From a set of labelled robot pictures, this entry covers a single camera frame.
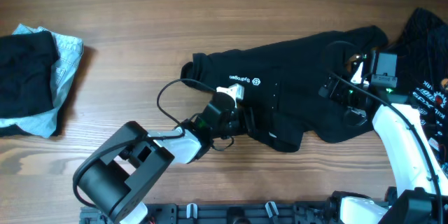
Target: black mounting rail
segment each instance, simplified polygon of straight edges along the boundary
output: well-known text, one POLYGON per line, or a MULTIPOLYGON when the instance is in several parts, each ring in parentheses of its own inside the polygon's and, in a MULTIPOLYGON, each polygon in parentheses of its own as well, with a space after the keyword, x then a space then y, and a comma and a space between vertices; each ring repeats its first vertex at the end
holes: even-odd
MULTIPOLYGON (((147 204, 148 215, 140 224, 333 224, 323 217, 324 201, 294 204, 222 204, 178 206, 176 204, 147 204)), ((375 202, 387 207, 388 202, 375 202)), ((113 224, 98 209, 81 208, 80 224, 113 224)))

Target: printed logo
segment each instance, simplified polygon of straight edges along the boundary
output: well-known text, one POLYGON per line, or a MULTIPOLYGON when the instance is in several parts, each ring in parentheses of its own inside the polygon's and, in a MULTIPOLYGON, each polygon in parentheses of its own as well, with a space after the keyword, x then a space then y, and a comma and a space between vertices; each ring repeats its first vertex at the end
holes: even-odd
POLYGON ((259 78, 254 78, 254 79, 252 80, 252 84, 254 84, 254 85, 259 85, 260 83, 261 83, 261 81, 260 81, 259 78))
POLYGON ((434 95, 435 95, 435 102, 437 102, 437 104, 439 104, 442 108, 444 108, 445 104, 447 103, 447 98, 441 92, 436 92, 434 93, 434 95))
MULTIPOLYGON (((247 77, 229 76, 229 79, 231 79, 231 80, 236 80, 236 81, 245 81, 245 82, 247 82, 247 83, 250 83, 250 82, 251 82, 251 79, 250 79, 250 78, 247 78, 247 77)), ((259 78, 254 78, 254 79, 252 80, 252 84, 253 84, 253 85, 259 85, 260 83, 261 83, 261 80, 260 80, 259 78)))
POLYGON ((440 116, 442 119, 445 119, 445 115, 442 112, 440 112, 437 108, 435 109, 435 114, 440 116))
POLYGON ((420 115, 422 115, 422 116, 428 115, 428 112, 420 107, 417 110, 419 111, 420 115))
POLYGON ((433 108, 434 106, 429 104, 429 102, 427 102, 423 97, 419 96, 416 92, 412 93, 414 95, 415 98, 417 98, 420 102, 422 102, 423 104, 425 104, 429 109, 433 108))
POLYGON ((229 76, 229 78, 236 81, 246 81, 247 83, 251 82, 251 79, 247 77, 229 76))
POLYGON ((435 98, 434 96, 431 94, 431 92, 423 89, 423 88, 416 88, 416 90, 418 90, 422 95, 426 96, 426 98, 428 98, 430 101, 434 102, 435 98))
POLYGON ((427 88, 429 88, 430 90, 432 90, 433 89, 433 86, 431 85, 431 84, 429 84, 429 82, 428 81, 424 81, 423 82, 423 85, 425 85, 427 88))

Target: wood grain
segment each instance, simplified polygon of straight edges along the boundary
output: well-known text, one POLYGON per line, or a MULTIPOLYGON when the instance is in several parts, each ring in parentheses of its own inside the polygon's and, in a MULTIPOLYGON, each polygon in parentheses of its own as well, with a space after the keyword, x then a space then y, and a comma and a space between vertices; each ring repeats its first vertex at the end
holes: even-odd
MULTIPOLYGON (((393 40, 417 6, 448 18, 446 0, 0 0, 0 35, 24 23, 81 37, 87 46, 63 135, 0 139, 0 223, 77 223, 74 170, 129 120, 173 127, 155 97, 192 53, 367 25, 393 40)), ((179 84, 162 105, 187 118, 209 98, 179 84)), ((288 154, 242 136, 228 151, 169 168, 145 201, 293 202, 323 200, 334 190, 381 199, 394 183, 374 132, 338 144, 308 132, 301 149, 288 154)))

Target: black cable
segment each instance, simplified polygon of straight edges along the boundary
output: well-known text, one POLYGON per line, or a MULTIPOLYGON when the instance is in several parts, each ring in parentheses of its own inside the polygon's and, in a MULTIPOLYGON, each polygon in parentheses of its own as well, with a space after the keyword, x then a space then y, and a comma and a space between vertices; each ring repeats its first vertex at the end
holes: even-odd
POLYGON ((426 164, 428 165, 429 168, 429 172, 431 175, 431 181, 433 182, 434 185, 434 189, 435 189, 435 195, 437 197, 437 206, 439 208, 438 210, 438 217, 437 217, 437 222, 439 224, 443 224, 443 205, 442 205, 442 194, 440 192, 440 187, 439 187, 439 183, 438 183, 438 176, 437 174, 435 174, 435 170, 434 167, 431 165, 431 160, 429 158, 429 154, 426 151, 426 148, 424 146, 423 141, 421 140, 417 130, 415 129, 415 126, 398 110, 396 109, 394 106, 392 106, 392 104, 388 103, 387 101, 384 101, 383 99, 379 98, 378 96, 371 94, 370 92, 367 92, 359 87, 357 87, 356 85, 350 83, 349 81, 344 80, 343 78, 339 77, 336 73, 334 73, 333 71, 328 70, 328 72, 334 76, 335 78, 339 79, 339 81, 343 82, 344 84, 356 89, 359 92, 362 92, 364 95, 367 95, 375 100, 377 100, 379 103, 388 106, 393 112, 395 112, 404 122, 405 124, 409 127, 409 129, 412 131, 413 135, 415 136, 416 140, 419 142, 420 148, 421 148, 421 152, 423 153, 423 156, 425 157, 425 161, 426 164))
POLYGON ((215 151, 225 151, 227 150, 227 148, 231 147, 234 143, 235 143, 235 139, 233 138, 233 136, 230 136, 230 139, 232 140, 226 147, 224 148, 217 148, 215 147, 215 144, 212 143, 211 147, 215 150, 215 151))
POLYGON ((192 115, 191 117, 190 117, 190 119, 188 119, 189 121, 192 121, 193 120, 193 118, 195 118, 196 116, 198 116, 198 115, 200 115, 201 113, 196 113, 196 114, 194 114, 194 115, 192 115))
POLYGON ((181 138, 185 135, 185 129, 182 127, 181 122, 179 122, 177 119, 175 119, 175 117, 173 117, 172 115, 168 114, 168 112, 166 112, 161 106, 160 106, 160 97, 162 96, 162 93, 170 86, 173 85, 179 81, 189 81, 189 82, 193 82, 196 83, 198 85, 201 85, 203 88, 211 91, 211 92, 216 92, 212 87, 209 87, 206 84, 203 84, 202 82, 198 81, 198 80, 193 80, 193 79, 189 79, 189 78, 181 78, 181 79, 177 79, 177 80, 173 80, 172 82, 166 84, 160 91, 159 94, 157 95, 157 107, 159 108, 160 112, 162 112, 164 115, 166 115, 169 119, 173 120, 177 126, 176 127, 180 127, 182 129, 182 133, 180 133, 177 136, 143 136, 141 138, 137 138, 137 139, 133 139, 133 140, 128 140, 128 141, 124 141, 122 143, 119 143, 117 145, 114 145, 112 147, 109 147, 105 150, 102 150, 98 153, 95 153, 95 155, 91 155, 84 163, 82 167, 78 168, 78 171, 73 175, 73 193, 76 197, 76 199, 78 199, 79 202, 83 203, 84 205, 86 205, 87 207, 94 207, 97 208, 97 206, 95 206, 92 203, 87 202, 85 199, 83 199, 78 192, 78 184, 79 181, 81 180, 81 178, 83 177, 84 173, 92 167, 92 165, 95 164, 96 161, 98 161, 101 157, 103 157, 104 155, 109 154, 112 151, 116 151, 119 148, 122 147, 126 147, 129 146, 131 144, 137 144, 140 143, 142 141, 152 141, 152 140, 168 140, 168 139, 178 139, 181 138))
POLYGON ((431 80, 431 90, 434 92, 434 74, 433 74, 433 64, 431 60, 431 54, 429 53, 428 42, 426 42, 426 54, 428 57, 428 68, 429 68, 429 78, 431 80))
POLYGON ((361 85, 360 85, 360 87, 361 88, 364 88, 364 81, 365 81, 365 79, 367 78, 367 77, 369 77, 369 76, 371 76, 373 73, 366 73, 363 77, 361 77, 361 85))

